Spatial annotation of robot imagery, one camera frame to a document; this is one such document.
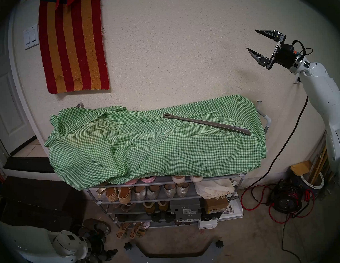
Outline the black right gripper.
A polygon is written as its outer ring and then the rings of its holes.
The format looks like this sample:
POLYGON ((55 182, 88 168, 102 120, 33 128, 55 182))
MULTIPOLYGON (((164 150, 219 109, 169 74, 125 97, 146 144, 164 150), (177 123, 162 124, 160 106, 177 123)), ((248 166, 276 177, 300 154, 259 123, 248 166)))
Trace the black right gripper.
POLYGON ((277 30, 255 30, 255 32, 277 42, 276 48, 270 59, 250 48, 246 48, 259 65, 266 67, 268 70, 272 68, 274 63, 278 63, 286 69, 290 69, 293 66, 294 61, 297 58, 297 51, 294 51, 293 45, 285 43, 286 35, 277 30))

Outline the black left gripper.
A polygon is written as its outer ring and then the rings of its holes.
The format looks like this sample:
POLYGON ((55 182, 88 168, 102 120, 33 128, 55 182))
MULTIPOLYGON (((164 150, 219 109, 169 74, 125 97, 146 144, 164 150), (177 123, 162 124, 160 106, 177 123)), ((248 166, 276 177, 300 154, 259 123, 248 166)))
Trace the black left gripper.
POLYGON ((87 257, 89 263, 97 263, 98 259, 103 262, 106 261, 106 251, 104 249, 104 243, 106 242, 106 236, 100 237, 88 237, 91 244, 91 253, 87 257))

